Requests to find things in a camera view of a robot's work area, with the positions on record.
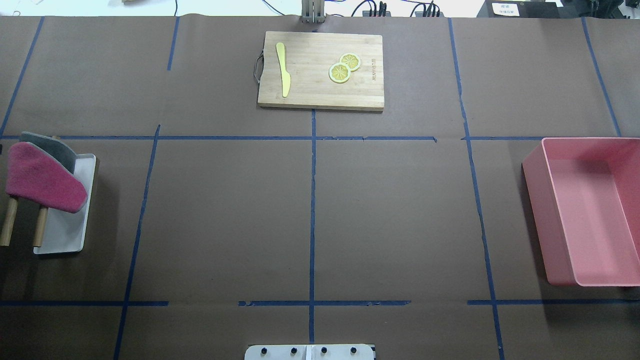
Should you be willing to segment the pink grey cloth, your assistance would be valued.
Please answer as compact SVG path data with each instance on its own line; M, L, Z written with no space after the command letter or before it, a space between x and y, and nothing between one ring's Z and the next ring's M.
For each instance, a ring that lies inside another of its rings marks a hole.
M42 207L76 214L89 197L74 175L77 153L61 140L23 131L7 153L5 192Z

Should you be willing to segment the yellow plastic knife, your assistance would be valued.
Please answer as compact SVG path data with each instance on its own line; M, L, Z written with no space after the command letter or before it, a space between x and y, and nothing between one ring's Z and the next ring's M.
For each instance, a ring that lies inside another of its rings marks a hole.
M287 69L287 54L285 43L277 42L275 44L275 50L281 78L281 96L282 98L287 98L290 95L291 75Z

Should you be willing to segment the wooden cutting board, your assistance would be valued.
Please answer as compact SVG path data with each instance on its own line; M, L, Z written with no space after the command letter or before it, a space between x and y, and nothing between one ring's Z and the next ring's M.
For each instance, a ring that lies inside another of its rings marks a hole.
M282 97L276 43L286 47L291 75ZM329 68L345 53L361 58L361 67L342 84L329 79ZM377 34L268 30L263 42L263 69L258 87L260 107L382 112L386 107L383 37Z

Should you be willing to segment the black orange connector board far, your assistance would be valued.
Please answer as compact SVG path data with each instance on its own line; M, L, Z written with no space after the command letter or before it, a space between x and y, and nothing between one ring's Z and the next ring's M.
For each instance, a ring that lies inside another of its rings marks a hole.
M387 3L382 0L365 0L359 4L353 11L352 17L355 16L355 12L361 9L362 6L368 5L368 9L362 11L364 18L385 18L390 17L391 12L387 9Z

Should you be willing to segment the black orange connector board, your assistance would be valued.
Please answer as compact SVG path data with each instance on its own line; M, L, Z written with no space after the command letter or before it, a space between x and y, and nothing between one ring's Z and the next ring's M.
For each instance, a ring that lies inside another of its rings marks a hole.
M434 1L418 2L410 13L410 18L441 18L442 16L441 7Z
M387 3L382 0L365 0L359 4L353 11L352 17L355 16L355 12L361 9L362 6L368 5L368 9L362 11L364 18L385 18L390 17L391 12L387 9Z

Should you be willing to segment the black orange connector board near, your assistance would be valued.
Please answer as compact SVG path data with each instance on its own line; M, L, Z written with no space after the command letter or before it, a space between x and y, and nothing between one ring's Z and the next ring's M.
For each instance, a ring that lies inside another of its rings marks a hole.
M441 7L434 1L418 2L410 13L410 18L441 18L442 16Z

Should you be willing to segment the black box with label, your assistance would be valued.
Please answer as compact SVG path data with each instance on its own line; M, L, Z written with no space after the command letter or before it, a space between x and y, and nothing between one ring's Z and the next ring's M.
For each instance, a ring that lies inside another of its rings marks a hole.
M476 18L559 19L565 6L542 0L485 0Z

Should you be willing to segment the white rack tray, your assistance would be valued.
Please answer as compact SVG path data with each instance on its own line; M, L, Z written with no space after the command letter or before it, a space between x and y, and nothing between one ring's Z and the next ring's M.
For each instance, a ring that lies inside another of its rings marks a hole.
M87 192L86 203L76 213L57 209L48 210L43 243L42 246L33 248L34 255L65 255L83 250L98 167L99 160L94 153L77 155L74 176Z

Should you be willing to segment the pink plastic bin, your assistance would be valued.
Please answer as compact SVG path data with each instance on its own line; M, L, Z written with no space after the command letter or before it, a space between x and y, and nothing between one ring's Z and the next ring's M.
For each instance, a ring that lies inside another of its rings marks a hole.
M544 137L522 162L546 278L640 284L637 137Z

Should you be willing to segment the wooden rack rod inner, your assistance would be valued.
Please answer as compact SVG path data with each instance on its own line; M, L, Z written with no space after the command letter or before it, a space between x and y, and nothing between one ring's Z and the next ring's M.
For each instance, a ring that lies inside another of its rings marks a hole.
M44 205L41 205L39 207L38 218L36 220L36 227L35 227L33 243L32 243L34 248L41 248L43 244L47 220L48 220L48 213L49 213L48 207Z

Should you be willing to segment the wooden rack rod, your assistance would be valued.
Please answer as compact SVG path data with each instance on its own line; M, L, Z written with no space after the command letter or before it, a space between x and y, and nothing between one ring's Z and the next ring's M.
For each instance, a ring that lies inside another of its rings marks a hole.
M6 216L0 235L0 246L2 247L8 247L10 245L16 214L18 213L18 205L19 199L15 196L10 196L7 201Z
M48 220L48 213L49 213L48 207L44 205L41 205L39 207L38 218L36 220L36 227L35 227L33 243L32 243L34 248L41 248L43 244L47 220Z

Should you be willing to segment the wooden rack rod outer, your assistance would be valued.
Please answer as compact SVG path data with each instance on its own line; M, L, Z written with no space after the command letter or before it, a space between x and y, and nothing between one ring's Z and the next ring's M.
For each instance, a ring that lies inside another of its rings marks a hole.
M18 205L19 199L15 196L10 196L7 201L6 216L0 235L0 246L2 247L8 247L10 245L16 214L18 213Z

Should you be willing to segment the aluminium frame post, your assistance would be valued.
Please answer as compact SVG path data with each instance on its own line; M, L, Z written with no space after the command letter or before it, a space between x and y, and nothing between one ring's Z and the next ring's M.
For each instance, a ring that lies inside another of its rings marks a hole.
M301 22L306 24L322 24L326 21L325 0L302 0Z

